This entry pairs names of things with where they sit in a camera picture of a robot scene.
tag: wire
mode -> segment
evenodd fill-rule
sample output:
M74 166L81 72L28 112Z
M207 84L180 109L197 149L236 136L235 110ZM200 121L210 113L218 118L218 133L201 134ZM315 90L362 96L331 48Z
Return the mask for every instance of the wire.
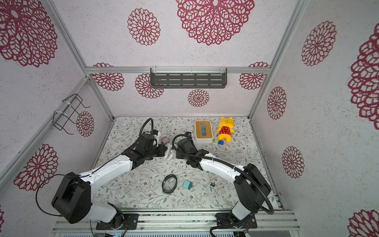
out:
M246 221L246 224L247 224L247 230L253 227L253 224L251 224L249 220Z
M179 154L182 154L182 155L188 155L188 156L192 156L192 157L197 157L197 158L201 158L201 159L207 159L207 160L214 160L214 161L217 161L217 162L220 162L221 164L224 164L226 166L229 166L230 168L233 168L235 171L239 172L240 174L242 174L242 176L245 177L245 179L249 180L250 183L258 190L258 192L262 195L262 197L264 198L267 206L269 209L266 209L265 207L260 207L262 210L264 210L265 212L269 213L269 214L274 214L274 208L271 204L271 202L269 201L268 197L265 195L265 193L262 191L262 189L259 187L259 185L257 184L257 182L255 182L255 180L250 177L247 173L245 173L244 171L240 170L239 168L237 167L234 167L234 165L232 164L229 164L228 162L226 161L223 161L223 160L220 160L220 159L217 159L217 158L212 158L212 157L207 157L207 156L203 156L203 155L196 155L196 154L190 154L190 153L185 153L185 152L181 152L178 148L176 148L175 146L175 139L178 138L178 137L186 137L188 139L189 136L187 135L184 135L184 134L178 134L174 137L174 139L172 140L172 147L173 149L178 152Z
M129 228L129 224L128 224L126 221L124 221L124 223L125 223L125 231L124 231L123 236L121 236L121 237L125 237L126 231L127 231L128 228Z
M94 232L92 231L91 219L89 220L89 227L91 228L91 233L92 233L93 237L95 237Z
M253 213L251 212L249 215L247 215L245 218L243 218L242 220L240 220L239 222L236 222L234 224L229 224L229 225L226 225L226 226L214 226L212 227L210 230L209 230L209 233L211 234L212 237L217 237L215 236L215 234L212 233L213 230L215 229L224 229L224 228L228 228L228 227L233 227L233 226L236 226L236 225L239 225L241 223L244 223L249 217L250 215L252 215Z
M65 174L55 174L55 175L53 175L53 176L48 177L48 178L45 179L44 181L42 181L42 183L38 186L37 191L36 191L36 204L37 204L38 208L39 208L43 213L48 214L48 215L50 215L50 216L61 217L62 215L55 215L55 214L51 214L51 213L48 213L48 212L45 212L44 210L42 210L42 208L41 208L41 207L39 206L39 204L38 204L38 199L37 199L37 195L38 195L38 191L39 191L39 189L45 184L46 181L48 181L49 179L51 179L51 178L54 177L54 176L66 176L66 177L70 177L70 178L83 178L83 177L87 177L87 176L89 176L89 174L88 174L88 175L85 175L85 176L81 176L81 177L78 177L78 176L77 176L77 177L73 177L73 176L69 176L69 175L65 175Z

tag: table surface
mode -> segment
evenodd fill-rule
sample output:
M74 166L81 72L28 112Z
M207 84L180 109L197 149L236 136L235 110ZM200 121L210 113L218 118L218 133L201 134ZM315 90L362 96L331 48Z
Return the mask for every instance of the table surface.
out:
M146 121L145 117L119 117L116 119L104 149L96 166L128 148L137 138L139 130ZM177 134L195 130L196 120L210 120L213 135L216 136L219 117L153 117L154 128L168 134L172 139ZM258 152L254 136L247 118L234 118L234 130L231 142L224 145L199 144L197 149L205 149L219 159L238 165L255 165L269 182L262 159ZM162 192L162 180L169 174L176 175L178 184L172 194ZM185 180L192 182L190 190L183 188ZM269 200L275 209L278 204L269 194ZM159 209L226 209L232 208L238 201L234 185L225 179L206 171L192 168L185 160L162 157L146 161L138 168L119 175L101 186L92 196L99 202L110 202L121 208L159 208Z

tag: aluminum frame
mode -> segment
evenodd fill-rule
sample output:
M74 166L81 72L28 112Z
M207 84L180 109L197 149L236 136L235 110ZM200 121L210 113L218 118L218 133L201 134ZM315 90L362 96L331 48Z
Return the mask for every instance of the aluminum frame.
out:
M47 13L49 14L50 19L54 23L55 28L57 29L59 35L62 37L63 42L67 45L71 55L73 56L75 62L77 63L77 66L79 67L81 73L85 77L89 77L89 74L86 71L86 65L85 65L84 59L81 56L78 48L76 47L75 42L71 38L71 35L70 35L68 29L66 28L66 25L64 24L58 10L56 9L56 7L53 3L53 1L52 0L41 0L41 3L44 6ZM110 110L109 106L105 102L103 96L101 95L100 89L97 86L93 87L93 89L97 91L95 93L95 95L96 95L97 99L99 100L100 105L103 107L103 109L106 111L106 114L108 115L108 117L112 121L114 116L113 116L112 111Z
M268 87L270 85L272 77L275 75L277 68L284 57L284 53L287 50L292 37L299 25L299 22L307 8L309 0L298 0L295 9L292 13L291 19L288 22L287 28L284 31L282 40L280 41L279 47L276 50L273 61L271 62L271 71L267 74L266 78L263 80L262 86L259 88L258 96L254 101L253 107L249 113L249 119L253 119L257 113L258 106L262 102L264 95L267 93Z
M207 73L221 74L225 73L225 68L228 73L263 73L268 74L271 71L270 67L86 67L87 73L150 73L150 68L153 73L163 74L188 74L188 73Z
M168 231L209 231L212 226L216 225L216 213L228 213L228 210L212 210L212 211L160 211L160 210L146 210L135 211L129 209L124 213L136 213L139 214L138 224L136 230L130 230L128 232L168 232ZM267 214L264 211L258 211L255 214L258 228L250 229L249 231L298 231L300 230L299 223L293 211L275 211L273 215ZM104 231L98 231L94 228L92 223L92 229L94 233L104 233ZM219 229L217 231L235 231L236 229ZM65 218L59 217L52 233L74 233L90 231L89 221L80 221L75 224L70 224Z

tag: blue toy block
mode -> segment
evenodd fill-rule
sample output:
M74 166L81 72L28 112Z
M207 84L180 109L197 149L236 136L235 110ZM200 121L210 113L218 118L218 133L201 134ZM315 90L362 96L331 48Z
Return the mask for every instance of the blue toy block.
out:
M191 181L188 181L188 180L184 181L183 188L190 190L191 187L192 187L192 182Z

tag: red floral pattern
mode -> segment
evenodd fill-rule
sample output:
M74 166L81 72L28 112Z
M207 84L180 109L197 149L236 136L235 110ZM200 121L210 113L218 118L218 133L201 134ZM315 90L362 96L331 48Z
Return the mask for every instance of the red floral pattern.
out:
M133 39L142 45L154 44L161 29L155 16L146 9L135 9L128 19L128 29Z
M78 115L76 119L76 128L80 135L87 137L94 131L95 123L94 118L87 111L83 111Z
M141 74L136 78L135 87L139 94L146 98L154 99L160 97L164 89L154 89L151 87L150 74Z
M316 26L304 42L301 54L304 64L313 66L323 61L333 48L336 34L333 22L325 21Z
M269 67L270 65L268 63L264 62L256 62L254 64L251 64L249 67ZM248 90L254 90L257 88L260 88L262 81L265 78L265 74L263 73L252 73L252 74L246 74L243 73L240 75L240 85Z
M359 108L359 116L368 118L379 130L379 23L370 39L359 48L357 61L350 69L350 101Z
M282 155L285 172L292 178L299 178L304 172L304 159L300 151L293 146L287 147Z
M1 227L3 226L3 223L4 223L3 214L4 212L1 211L1 206L0 206L0 233L1 233Z
M0 0L0 52L22 66L49 64L58 48L54 25L38 0Z
M108 63L97 63L94 67L113 67ZM94 73L95 82L109 91L118 91L124 86L124 78L121 73Z
M221 44L249 20L254 0L176 0L177 15L188 36L198 43Z
M42 144L41 148L31 157L13 183L19 189L37 190L46 178L55 174L58 166L58 157L55 150L49 144Z
M275 87L268 96L267 111L272 119L279 119L287 106L286 94L280 86Z
M203 105L206 105L208 101L208 92L201 89L193 90L188 95L188 102L195 107L201 107Z
M349 218L349 237L378 237L379 213L375 210L354 212Z

